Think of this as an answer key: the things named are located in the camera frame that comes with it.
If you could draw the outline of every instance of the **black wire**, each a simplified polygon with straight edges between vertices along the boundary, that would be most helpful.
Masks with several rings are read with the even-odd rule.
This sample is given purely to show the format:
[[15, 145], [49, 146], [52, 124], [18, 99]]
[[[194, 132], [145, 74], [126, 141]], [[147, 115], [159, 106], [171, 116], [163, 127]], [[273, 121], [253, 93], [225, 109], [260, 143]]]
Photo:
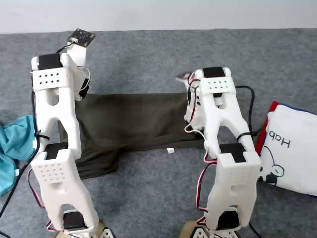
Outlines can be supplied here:
[[73, 45], [74, 44], [74, 42], [72, 42], [72, 43], [70, 43], [69, 45], [67, 45], [67, 46], [63, 46], [62, 48], [60, 48], [58, 51], [56, 51], [56, 54], [58, 54], [58, 53], [60, 53], [60, 52], [62, 52], [64, 49], [66, 49], [66, 48], [68, 48], [68, 47], [70, 47], [71, 45]]
[[[252, 137], [256, 136], [263, 127], [260, 127], [257, 131], [252, 131], [252, 109], [253, 109], [253, 104], [254, 104], [254, 99], [255, 99], [255, 93], [254, 89], [251, 88], [250, 86], [247, 85], [240, 85], [236, 86], [236, 88], [247, 88], [251, 91], [251, 101], [250, 101], [250, 107], [249, 107], [249, 115], [248, 115], [248, 126], [249, 126], [249, 131], [250, 132], [244, 132], [241, 135], [237, 137], [237, 141], [239, 142], [239, 139], [244, 136], [244, 135], [251, 135]], [[258, 238], [262, 238], [262, 236], [257, 232], [257, 230], [252, 226], [251, 222], [249, 222], [249, 227], [251, 230], [257, 235]]]
[[[32, 111], [33, 111], [33, 125], [34, 125], [34, 131], [35, 131], [35, 135], [38, 134], [38, 126], [37, 126], [37, 122], [36, 122], [36, 111], [35, 111], [35, 93], [34, 91], [32, 90], [32, 97], [31, 97], [31, 102], [32, 102]], [[7, 205], [9, 204], [14, 192], [15, 192], [15, 189], [17, 188], [18, 186], [18, 183], [24, 173], [24, 171], [26, 170], [26, 168], [29, 166], [29, 164], [31, 163], [31, 161], [34, 159], [34, 157], [36, 156], [36, 154], [38, 153], [39, 149], [40, 149], [40, 138], [39, 136], [35, 136], [35, 139], [36, 139], [36, 142], [37, 142], [37, 146], [36, 146], [36, 149], [34, 150], [33, 154], [31, 155], [31, 157], [29, 158], [29, 160], [24, 164], [24, 166], [22, 167], [21, 171], [20, 171], [20, 174], [18, 175], [18, 177], [16, 178], [16, 181], [12, 187], [12, 190], [8, 196], [8, 198], [6, 199], [4, 205], [2, 206], [2, 209], [0, 211], [0, 218], [2, 217]], [[4, 236], [4, 237], [7, 237], [7, 238], [10, 238], [10, 236], [8, 236], [7, 234], [3, 233], [0, 231], [0, 235]]]
[[252, 109], [253, 109], [253, 103], [254, 103], [254, 99], [255, 99], [255, 93], [253, 88], [251, 88], [248, 85], [240, 85], [240, 86], [236, 86], [236, 88], [247, 88], [251, 91], [251, 101], [250, 101], [250, 107], [249, 107], [249, 115], [248, 115], [248, 126], [249, 126], [249, 131], [252, 131]]
[[6, 238], [11, 238], [10, 236], [8, 236], [6, 233], [3, 233], [2, 231], [0, 231], [0, 235], [6, 237]]
[[249, 222], [249, 227], [251, 230], [257, 235], [258, 238], [262, 238], [262, 236], [257, 232], [257, 230], [252, 226], [251, 222]]

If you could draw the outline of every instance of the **cartoon print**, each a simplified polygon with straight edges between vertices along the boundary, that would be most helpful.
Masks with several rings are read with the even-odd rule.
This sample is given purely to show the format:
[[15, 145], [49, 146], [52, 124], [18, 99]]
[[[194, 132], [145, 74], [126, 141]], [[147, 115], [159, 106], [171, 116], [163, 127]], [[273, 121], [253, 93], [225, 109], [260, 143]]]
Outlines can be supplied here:
[[276, 186], [277, 178], [284, 176], [284, 168], [275, 163], [273, 154], [267, 146], [263, 146], [260, 158], [262, 160], [262, 167], [260, 169], [259, 180]]

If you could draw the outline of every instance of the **white wall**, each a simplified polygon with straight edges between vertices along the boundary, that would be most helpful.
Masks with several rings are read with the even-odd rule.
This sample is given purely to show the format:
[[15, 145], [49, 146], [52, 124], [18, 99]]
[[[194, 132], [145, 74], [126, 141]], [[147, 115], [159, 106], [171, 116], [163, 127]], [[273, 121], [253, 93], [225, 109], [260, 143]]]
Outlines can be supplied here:
[[317, 0], [0, 0], [0, 33], [317, 28]]

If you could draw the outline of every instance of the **olive green fabric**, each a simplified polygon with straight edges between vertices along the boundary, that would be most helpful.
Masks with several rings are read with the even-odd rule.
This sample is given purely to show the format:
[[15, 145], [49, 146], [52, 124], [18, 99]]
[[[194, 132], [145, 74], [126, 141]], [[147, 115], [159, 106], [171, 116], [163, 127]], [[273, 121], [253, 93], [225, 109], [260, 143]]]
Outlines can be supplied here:
[[[88, 94], [76, 102], [82, 156], [76, 161], [82, 179], [114, 171], [120, 154], [159, 148], [202, 147], [186, 134], [187, 97], [175, 94]], [[61, 141], [67, 140], [59, 128]]]

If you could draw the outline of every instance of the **white bag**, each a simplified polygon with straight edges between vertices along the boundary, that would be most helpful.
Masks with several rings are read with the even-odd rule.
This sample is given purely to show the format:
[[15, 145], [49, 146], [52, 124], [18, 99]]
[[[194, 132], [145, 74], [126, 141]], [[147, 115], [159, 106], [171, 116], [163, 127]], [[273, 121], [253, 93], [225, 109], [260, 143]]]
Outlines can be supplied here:
[[259, 179], [317, 196], [317, 116], [278, 105], [267, 118]]

